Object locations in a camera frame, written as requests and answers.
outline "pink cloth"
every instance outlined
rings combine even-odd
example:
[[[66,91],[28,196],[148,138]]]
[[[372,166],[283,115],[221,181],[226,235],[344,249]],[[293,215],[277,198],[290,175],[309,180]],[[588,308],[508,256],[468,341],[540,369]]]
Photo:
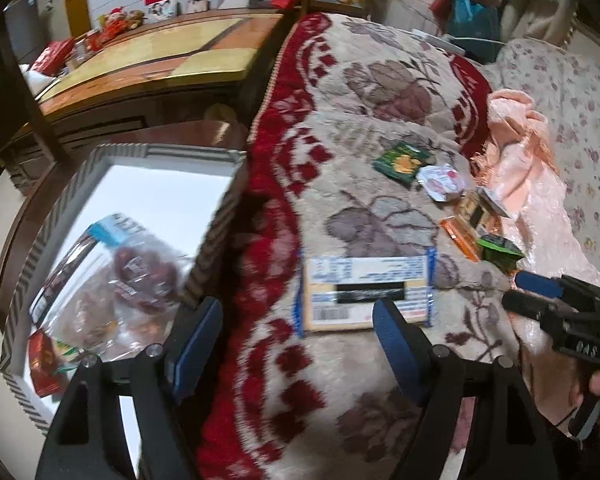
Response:
[[[525,253],[518,267],[544,276],[568,274],[600,286],[600,272],[573,237],[562,204],[566,186],[554,167],[546,117],[533,110],[533,99],[521,91],[492,92],[487,104],[491,137],[484,155],[474,157],[480,167],[477,181],[509,213],[510,218],[502,218],[502,233]],[[527,386],[538,409],[555,424],[572,408],[574,361],[551,350],[551,339],[536,321],[511,320],[523,342]]]

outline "screw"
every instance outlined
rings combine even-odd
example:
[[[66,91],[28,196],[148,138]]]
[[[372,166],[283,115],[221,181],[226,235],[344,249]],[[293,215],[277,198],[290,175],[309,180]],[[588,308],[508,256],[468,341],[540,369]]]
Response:
[[[164,346],[160,343],[154,343],[149,345],[144,351],[149,357],[158,357],[164,351]]]
[[[93,368],[96,364],[98,364],[98,356],[94,354],[87,354],[82,359],[82,364],[85,368]]]
[[[498,364],[502,368],[511,368],[513,366],[513,361],[506,355],[501,355],[500,357],[498,357]]]
[[[433,355],[436,357],[449,357],[449,348],[444,345],[435,345],[433,347]]]

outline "wooden table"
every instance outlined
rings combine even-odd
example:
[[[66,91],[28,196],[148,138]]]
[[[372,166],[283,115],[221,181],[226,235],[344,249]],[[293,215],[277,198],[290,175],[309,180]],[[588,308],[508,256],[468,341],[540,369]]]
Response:
[[[146,142],[241,150],[247,134],[247,128],[235,122],[203,120],[167,124],[106,135],[76,152],[69,163],[48,166],[20,207],[0,254],[0,326],[4,327],[16,283],[38,231],[66,184],[97,144]]]
[[[293,21],[273,10],[234,9],[143,26],[48,88],[40,107],[70,153],[111,134],[202,119],[215,104],[248,127]],[[24,192],[48,164],[28,125],[0,156]]]

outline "floral blanket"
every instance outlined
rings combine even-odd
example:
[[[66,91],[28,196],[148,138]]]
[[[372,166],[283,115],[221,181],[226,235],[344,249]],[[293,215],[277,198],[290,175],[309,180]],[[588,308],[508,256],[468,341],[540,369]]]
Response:
[[[529,94],[549,119],[573,234],[600,270],[600,66],[543,41],[514,40],[480,70],[493,88]]]
[[[251,133],[248,189],[265,203],[254,232],[236,240],[240,286],[198,448],[204,478],[389,478],[413,434],[418,410],[373,331],[294,332],[301,252],[409,256],[436,246],[429,338],[469,359],[517,355],[500,306],[507,279],[441,231],[448,207],[371,165],[406,140],[468,173],[462,155],[484,142],[489,91],[469,62],[398,30],[333,14],[296,25]],[[465,415],[444,478],[458,473]]]

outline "storage box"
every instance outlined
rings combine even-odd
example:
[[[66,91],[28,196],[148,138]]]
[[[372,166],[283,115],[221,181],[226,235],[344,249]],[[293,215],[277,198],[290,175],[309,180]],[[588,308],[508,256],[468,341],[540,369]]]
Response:
[[[33,423],[46,434],[60,399],[40,399],[29,376],[29,307],[58,261],[93,222],[121,212],[193,256],[181,308],[195,308],[224,247],[246,185],[244,152],[172,144],[103,144],[65,187],[29,251],[11,299],[0,371]],[[140,439],[131,398],[121,398],[132,462]]]

